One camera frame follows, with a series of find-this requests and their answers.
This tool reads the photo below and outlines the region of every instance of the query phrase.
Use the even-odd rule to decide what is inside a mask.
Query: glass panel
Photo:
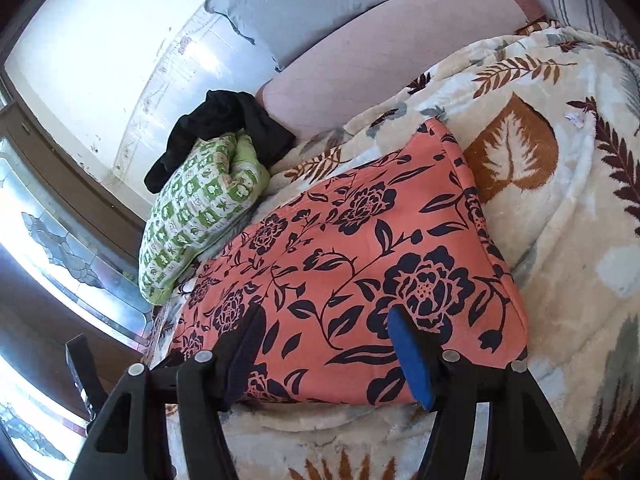
[[[101,246],[55,203],[0,140],[0,242],[64,305],[137,350],[148,345],[152,305],[137,269]]]
[[[0,424],[33,473],[68,480],[86,437],[86,421],[55,403],[0,357]]]
[[[4,94],[4,87],[2,86],[2,82],[0,82],[0,110],[2,110],[8,104],[9,104],[9,99]]]

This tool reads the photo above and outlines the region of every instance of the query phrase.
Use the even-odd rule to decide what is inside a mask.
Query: black garment
[[[178,119],[164,155],[146,174],[146,188],[159,193],[186,160],[197,139],[211,140],[242,128],[251,137],[258,160],[267,168],[285,156],[296,138],[271,119],[251,94],[209,90],[203,104]]]

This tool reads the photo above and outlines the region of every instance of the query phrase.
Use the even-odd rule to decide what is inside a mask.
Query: white wall
[[[47,0],[7,73],[55,141],[102,182],[153,68],[203,2]],[[119,198],[137,209],[135,193]]]

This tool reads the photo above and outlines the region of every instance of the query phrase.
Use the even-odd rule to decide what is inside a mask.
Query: coral cushion with black flowers
[[[386,331],[396,304],[476,364],[504,368],[526,352],[522,300],[462,150],[437,120],[203,265],[172,346],[212,348],[252,304],[267,331],[247,396],[266,402],[412,402]]]

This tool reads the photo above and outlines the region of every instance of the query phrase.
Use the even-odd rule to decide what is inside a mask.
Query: blanket
[[[472,44],[350,121],[347,143],[275,175],[277,192],[254,220],[402,148],[425,118],[449,127],[474,172],[526,305],[529,368],[584,478],[622,478],[640,442],[640,52],[540,24]],[[470,479],[482,467],[487,416],[479,406]],[[240,478],[404,480],[433,419],[410,404],[237,406],[223,427]],[[185,478],[176,415],[169,427]]]

